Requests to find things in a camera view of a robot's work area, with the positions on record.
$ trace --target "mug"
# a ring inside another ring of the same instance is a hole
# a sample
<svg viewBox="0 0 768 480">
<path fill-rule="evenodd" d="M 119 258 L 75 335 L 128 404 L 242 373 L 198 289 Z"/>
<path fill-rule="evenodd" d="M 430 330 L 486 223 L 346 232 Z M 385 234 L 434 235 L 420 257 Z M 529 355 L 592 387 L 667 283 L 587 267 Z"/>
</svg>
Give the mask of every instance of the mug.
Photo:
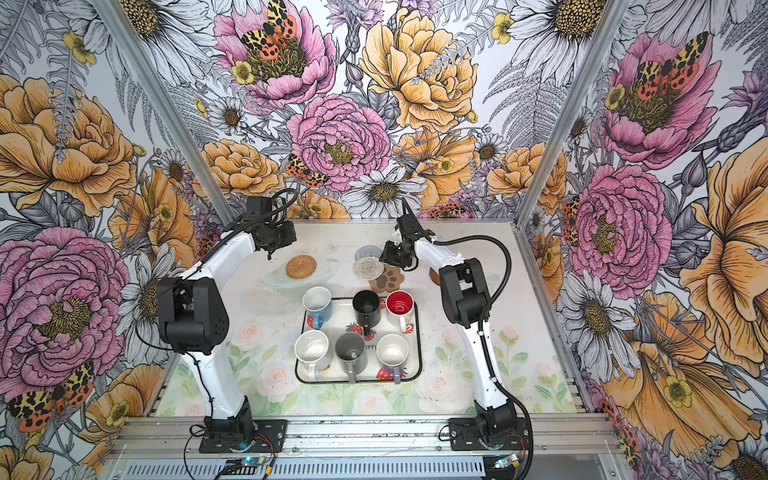
<svg viewBox="0 0 768 480">
<path fill-rule="evenodd" d="M 408 359 L 408 342 L 397 333 L 384 335 L 376 345 L 376 356 L 385 366 L 392 369 L 395 383 L 400 384 L 402 365 Z"/>
<path fill-rule="evenodd" d="M 382 319 L 379 295 L 372 290 L 362 290 L 352 298 L 352 308 L 357 313 L 357 323 L 362 326 L 362 334 L 369 338 L 371 327 L 379 325 Z"/>
<path fill-rule="evenodd" d="M 336 341 L 336 356 L 349 376 L 349 383 L 355 383 L 357 374 L 368 364 L 366 341 L 356 332 L 347 332 Z"/>
<path fill-rule="evenodd" d="M 328 336 L 319 330 L 307 330 L 293 344 L 296 358 L 306 366 L 310 382 L 317 381 L 317 373 L 331 365 L 331 349 Z"/>
<path fill-rule="evenodd" d="M 397 290 L 386 297 L 386 309 L 400 322 L 400 331 L 407 332 L 408 325 L 413 325 L 415 310 L 413 297 L 405 290 Z"/>
<path fill-rule="evenodd" d="M 312 320 L 312 328 L 319 330 L 330 319 L 333 302 L 331 292 L 324 286 L 313 286 L 307 290 L 301 303 L 306 309 L 307 320 Z"/>
</svg>

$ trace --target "orange flower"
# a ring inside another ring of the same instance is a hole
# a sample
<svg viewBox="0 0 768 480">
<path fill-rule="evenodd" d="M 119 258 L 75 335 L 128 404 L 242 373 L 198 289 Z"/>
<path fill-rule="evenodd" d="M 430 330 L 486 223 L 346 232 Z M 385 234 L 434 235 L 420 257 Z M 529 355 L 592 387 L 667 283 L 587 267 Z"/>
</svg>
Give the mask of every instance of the orange flower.
<svg viewBox="0 0 768 480">
<path fill-rule="evenodd" d="M 497 168 L 488 174 L 488 192 L 491 195 L 503 194 L 510 197 L 517 192 L 525 192 L 531 185 L 533 174 L 536 173 L 541 156 L 546 145 L 542 142 L 531 148 L 521 147 L 502 155 L 499 161 L 502 168 Z M 554 215 L 565 196 L 565 170 L 568 159 L 561 151 L 554 170 L 547 177 L 547 183 L 538 199 L 541 208 L 549 215 Z"/>
<path fill-rule="evenodd" d="M 544 285 L 549 298 L 554 302 L 560 296 L 563 287 L 563 254 L 560 237 L 551 233 L 544 237 L 542 233 L 533 239 L 533 254 L 538 264 L 538 271 L 544 277 Z"/>
<path fill-rule="evenodd" d="M 704 324 L 690 323 L 696 317 L 672 293 L 646 291 L 643 299 L 638 321 L 647 338 L 630 343 L 641 368 L 633 379 L 620 371 L 621 379 L 605 383 L 605 392 L 630 424 L 659 442 L 674 430 L 671 447 L 676 455 L 689 455 L 711 436 L 722 436 L 725 449 L 715 460 L 722 468 L 739 455 L 738 440 L 760 435 L 760 423 L 750 420 L 752 411 L 725 392 L 733 387 L 720 365 L 704 361 L 713 346 Z M 687 322 L 682 326 L 687 333 L 667 319 Z M 737 386 L 746 389 L 741 382 Z"/>
<path fill-rule="evenodd" d="M 288 209 L 288 218 L 351 218 L 346 208 L 333 197 L 318 195 L 308 190 Z"/>
<path fill-rule="evenodd" d="M 205 144 L 203 159 L 227 198 L 232 192 L 253 197 L 285 188 L 280 165 L 245 142 L 224 139 Z M 207 196 L 197 179 L 193 186 L 196 194 Z"/>
<path fill-rule="evenodd" d="M 134 148 L 96 97 L 76 92 L 73 130 L 57 153 L 52 98 L 60 93 L 41 78 L 28 78 L 22 87 L 0 75 L 0 191 L 26 194 L 18 199 L 20 209 L 36 204 L 48 188 L 64 191 L 96 217 L 136 186 Z"/>
<path fill-rule="evenodd" d="M 91 443 L 113 438 L 128 417 L 142 416 L 162 375 L 163 367 L 157 365 L 139 365 L 122 372 L 107 392 L 85 410 L 85 416 L 95 425 L 81 430 L 80 438 Z"/>
<path fill-rule="evenodd" d="M 421 192 L 422 210 L 441 205 L 461 190 L 461 184 L 468 184 L 472 179 L 472 166 L 480 165 L 480 157 L 475 151 L 475 137 L 468 136 L 461 140 L 446 135 L 442 140 L 432 131 L 419 131 L 403 135 L 400 142 L 392 149 L 400 154 L 406 163 L 418 164 L 412 178 L 423 177 L 427 189 Z"/>
<path fill-rule="evenodd" d="M 9 480 L 50 480 L 53 476 L 53 454 L 29 447 L 23 458 L 10 445 L 0 447 L 0 478 Z"/>
<path fill-rule="evenodd" d="M 142 176 L 141 194 L 121 195 L 109 230 L 118 250 L 146 251 L 154 262 L 163 243 L 176 248 L 176 259 L 186 268 L 194 263 L 197 241 L 192 210 L 171 186 L 162 169 L 154 168 L 152 180 Z"/>
<path fill-rule="evenodd" d="M 445 133 L 472 110 L 478 65 L 466 55 L 463 61 L 452 61 L 427 74 L 439 55 L 455 47 L 453 34 L 435 30 L 435 23 L 418 10 L 409 14 L 401 8 L 397 25 L 394 33 L 381 22 L 368 30 L 360 68 L 376 81 L 371 90 L 395 95 L 401 127 Z"/>
<path fill-rule="evenodd" d="M 709 176 L 709 208 L 693 204 L 711 228 L 710 252 L 694 270 L 680 271 L 690 304 L 707 316 L 707 338 L 724 362 L 760 375 L 768 362 L 768 138 L 757 141 Z"/>
</svg>

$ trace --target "wire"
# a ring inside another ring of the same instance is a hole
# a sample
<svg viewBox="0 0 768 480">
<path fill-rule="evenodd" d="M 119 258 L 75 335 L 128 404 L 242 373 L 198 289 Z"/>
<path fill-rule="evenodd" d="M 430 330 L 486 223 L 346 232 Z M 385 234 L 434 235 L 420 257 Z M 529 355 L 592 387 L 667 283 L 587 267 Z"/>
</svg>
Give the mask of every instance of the wire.
<svg viewBox="0 0 768 480">
<path fill-rule="evenodd" d="M 193 432 L 192 428 L 198 427 L 200 430 L 197 432 Z M 192 472 L 190 472 L 190 467 L 187 465 L 187 447 L 190 446 L 190 440 L 195 438 L 200 438 L 205 434 L 205 425 L 200 425 L 198 423 L 195 423 L 193 425 L 190 425 L 190 438 L 187 439 L 187 443 L 184 444 L 184 450 L 181 451 L 181 457 L 184 459 L 184 469 L 187 470 L 187 475 L 192 478 L 192 480 L 195 480 L 195 477 L 192 476 Z"/>
<path fill-rule="evenodd" d="M 491 306 L 496 301 L 497 298 L 502 294 L 502 290 L 507 286 L 507 282 L 509 281 L 509 276 L 512 272 L 512 258 L 509 254 L 509 250 L 507 249 L 507 246 L 504 245 L 499 239 L 490 237 L 488 235 L 469 235 L 467 237 L 461 237 L 457 238 L 455 240 L 435 240 L 433 243 L 435 245 L 455 245 L 457 243 L 463 243 L 463 242 L 469 242 L 471 240 L 485 240 L 488 242 L 493 243 L 497 247 L 499 247 L 502 250 L 502 253 L 504 254 L 504 260 L 505 260 L 505 269 L 504 269 L 504 277 L 502 278 L 501 283 L 498 285 L 498 288 L 496 291 L 491 295 L 491 298 L 488 300 L 488 303 L 485 304 L 483 309 L 480 311 L 480 317 L 479 321 L 477 322 L 477 329 L 480 333 L 480 345 L 482 346 L 482 352 L 483 356 L 485 357 L 485 364 L 488 367 L 488 373 L 491 374 L 491 378 L 493 379 L 493 383 L 498 389 L 499 392 L 503 393 L 512 403 L 520 407 L 520 410 L 523 414 L 523 417 L 525 418 L 525 421 L 528 423 L 528 460 L 525 463 L 525 466 L 523 467 L 523 471 L 518 477 L 518 480 L 522 480 L 525 478 L 525 476 L 528 474 L 528 471 L 531 469 L 531 463 L 533 462 L 533 451 L 534 451 L 534 443 L 533 443 L 533 425 L 531 424 L 531 415 L 528 413 L 528 409 L 525 408 L 525 405 L 518 400 L 515 396 L 513 396 L 510 392 L 507 391 L 506 388 L 501 384 L 501 382 L 498 381 L 498 377 L 496 376 L 496 372 L 493 370 L 493 365 L 491 363 L 491 353 L 488 350 L 488 342 L 485 341 L 485 331 L 483 330 L 483 323 L 486 321 L 486 316 L 488 315 L 488 311 L 491 309 Z"/>
<path fill-rule="evenodd" d="M 167 352 L 173 352 L 174 351 L 174 349 L 169 349 L 169 348 L 166 348 L 164 346 L 152 345 L 147 340 L 141 338 L 141 334 L 139 333 L 138 323 L 134 323 L 134 333 L 136 333 L 136 337 L 139 339 L 139 341 L 142 342 L 146 346 L 151 346 L 153 349 L 165 350 Z"/>
<path fill-rule="evenodd" d="M 450 442 L 450 441 L 451 441 L 451 437 L 448 437 L 447 439 L 444 439 L 444 438 L 442 437 L 442 431 L 443 431 L 443 430 L 445 430 L 445 429 L 447 429 L 449 426 L 450 426 L 450 425 L 443 425 L 443 426 L 442 426 L 442 428 L 440 429 L 440 431 L 439 431 L 439 432 L 437 432 L 437 439 L 438 439 L 440 442 Z"/>
<path fill-rule="evenodd" d="M 203 382 L 203 372 L 200 371 L 200 360 L 194 358 L 194 356 L 189 352 L 187 352 L 187 355 L 190 356 L 190 358 L 192 359 L 192 362 L 197 368 L 197 376 L 200 378 L 200 384 L 203 386 L 203 390 L 205 390 L 205 394 L 208 395 L 208 402 L 210 403 L 210 416 L 213 417 L 214 416 L 214 398 L 210 396 L 208 387 L 206 387 L 205 382 Z"/>
</svg>

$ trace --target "white tray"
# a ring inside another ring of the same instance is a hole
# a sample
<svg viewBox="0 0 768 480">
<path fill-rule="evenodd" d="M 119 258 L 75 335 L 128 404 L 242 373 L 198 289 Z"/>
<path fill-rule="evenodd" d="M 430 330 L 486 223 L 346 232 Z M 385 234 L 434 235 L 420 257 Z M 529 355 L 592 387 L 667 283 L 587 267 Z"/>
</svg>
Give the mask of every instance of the white tray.
<svg viewBox="0 0 768 480">
<path fill-rule="evenodd" d="M 336 356 L 336 340 L 344 333 L 357 325 L 355 310 L 352 308 L 351 298 L 334 298 L 333 302 L 333 314 L 331 318 L 323 324 L 323 328 L 320 329 L 328 336 L 330 340 L 330 348 L 332 351 L 330 366 L 317 373 L 317 381 L 310 381 L 310 375 L 304 365 L 300 365 L 299 361 L 296 361 L 296 378 L 301 383 L 348 383 L 349 376 L 344 368 L 342 368 L 341 360 Z M 392 379 L 379 379 L 379 374 L 384 368 L 384 365 L 379 361 L 376 356 L 376 344 L 379 339 L 387 333 L 398 333 L 405 337 L 408 342 L 408 359 L 403 366 L 402 382 L 410 382 L 419 376 L 422 372 L 422 343 L 419 338 L 419 308 L 414 304 L 415 315 L 413 317 L 413 331 L 410 333 L 402 333 L 400 331 L 400 325 L 397 321 L 392 321 L 389 318 L 389 311 L 384 306 L 385 299 L 381 299 L 382 306 L 382 318 L 379 321 L 379 325 L 372 327 L 372 331 L 375 332 L 374 337 L 371 340 L 366 341 L 366 355 L 368 356 L 368 363 L 366 368 L 357 374 L 356 381 L 360 382 L 393 382 Z M 306 312 L 304 313 L 304 321 L 302 322 L 301 333 L 306 332 L 310 327 L 307 324 Z"/>
</svg>

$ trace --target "pink peony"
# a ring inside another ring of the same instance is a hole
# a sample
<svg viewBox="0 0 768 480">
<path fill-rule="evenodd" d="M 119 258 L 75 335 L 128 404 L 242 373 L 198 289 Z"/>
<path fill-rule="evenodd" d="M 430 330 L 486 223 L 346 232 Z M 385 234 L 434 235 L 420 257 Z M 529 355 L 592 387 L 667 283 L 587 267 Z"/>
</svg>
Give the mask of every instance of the pink peony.
<svg viewBox="0 0 768 480">
<path fill-rule="evenodd" d="M 259 13 L 248 7 L 245 16 L 232 11 L 231 17 L 218 15 L 214 19 L 216 48 L 223 52 L 219 63 L 233 70 L 233 85 L 246 92 L 246 108 L 258 114 L 308 101 L 329 91 L 336 80 L 337 52 L 331 34 L 323 37 L 306 7 L 299 13 L 288 0 L 286 6 L 288 15 L 296 19 L 296 38 L 288 41 L 272 61 L 249 55 L 240 41 L 244 33 L 263 29 L 266 7 Z"/>
<path fill-rule="evenodd" d="M 672 227 L 663 212 L 658 180 L 639 165 L 599 167 L 579 197 L 574 271 L 599 277 L 617 298 L 639 295 L 670 252 Z"/>
<path fill-rule="evenodd" d="M 645 61 L 664 65 L 685 45 L 660 44 L 642 34 L 608 78 L 610 92 L 602 117 L 592 129 L 596 144 L 616 151 L 630 162 L 643 162 L 651 170 L 666 167 L 698 139 L 709 126 L 716 108 L 707 108 L 720 62 L 710 65 L 712 38 L 699 57 L 697 74 L 680 90 L 660 88 L 650 100 L 641 100 L 637 69 Z"/>
<path fill-rule="evenodd" d="M 123 349 L 120 290 L 130 277 L 117 252 L 71 228 L 0 247 L 0 394 L 61 385 L 92 360 L 96 375 Z"/>
<path fill-rule="evenodd" d="M 389 162 L 389 136 L 379 114 L 348 98 L 328 95 L 312 100 L 286 125 L 293 154 L 307 168 L 326 175 L 325 186 L 346 192 L 350 181 Z"/>
</svg>

